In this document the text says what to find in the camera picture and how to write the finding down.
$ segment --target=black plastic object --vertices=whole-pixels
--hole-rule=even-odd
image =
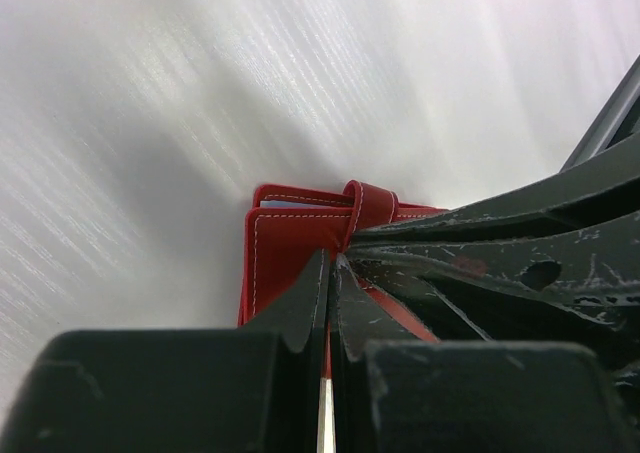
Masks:
[[[53,340],[4,452],[315,452],[329,258],[247,327],[73,332]]]
[[[372,342],[361,361],[371,436],[353,453],[636,451],[609,378],[581,347]]]
[[[637,133],[640,119],[638,98],[640,58],[631,66],[562,169],[583,163]]]

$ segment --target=red leather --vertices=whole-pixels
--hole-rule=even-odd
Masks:
[[[261,206],[268,200],[314,208]],[[400,203],[392,191],[355,180],[341,195],[271,184],[257,188],[245,223],[245,271],[238,324],[249,321],[289,288],[318,248],[329,249],[335,257],[347,249],[357,230],[433,216],[440,211],[444,210]],[[392,307],[397,302],[391,297],[372,297],[379,304],[384,300],[381,306],[396,320],[395,315],[400,315],[403,325],[417,322],[404,307]],[[410,318],[403,319],[403,311]]]

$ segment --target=white textured background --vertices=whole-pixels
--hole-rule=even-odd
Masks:
[[[640,0],[0,0],[0,408],[77,327],[231,326],[260,182],[557,171]]]

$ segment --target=white stitching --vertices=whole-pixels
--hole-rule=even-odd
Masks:
[[[256,316],[256,286],[258,273],[258,221],[261,218],[349,218],[351,215],[258,215],[253,223],[253,301],[252,317]]]
[[[353,230],[351,231],[352,235],[356,231],[356,228],[358,226],[358,220],[360,219],[360,211],[362,210],[362,203],[364,203],[364,190],[362,189],[362,183],[360,183],[359,181],[357,183],[358,183],[358,186],[360,187],[360,204],[358,205],[358,213],[356,214],[356,221],[353,222]]]
[[[318,203],[329,203],[331,205],[344,205],[344,206],[351,206],[349,205],[349,203],[346,203],[344,201],[333,201],[333,200],[322,200],[319,198],[308,198],[306,196],[290,196],[290,195],[267,195],[264,197],[265,200],[280,200],[283,198],[292,198],[294,200],[310,200],[310,201],[315,201]]]
[[[393,222],[393,214],[396,212],[396,197],[393,194],[393,191],[390,191],[391,195],[391,216],[389,217],[389,223]]]

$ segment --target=red leather wallet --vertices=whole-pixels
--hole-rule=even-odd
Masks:
[[[357,230],[441,211],[444,210],[400,203],[394,192],[355,180],[347,183],[342,194],[271,184],[257,188],[245,224],[245,270],[238,325],[248,322],[289,288],[318,248],[329,249],[335,257],[347,249]],[[373,285],[362,285],[388,314],[416,336],[435,339],[401,303]]]

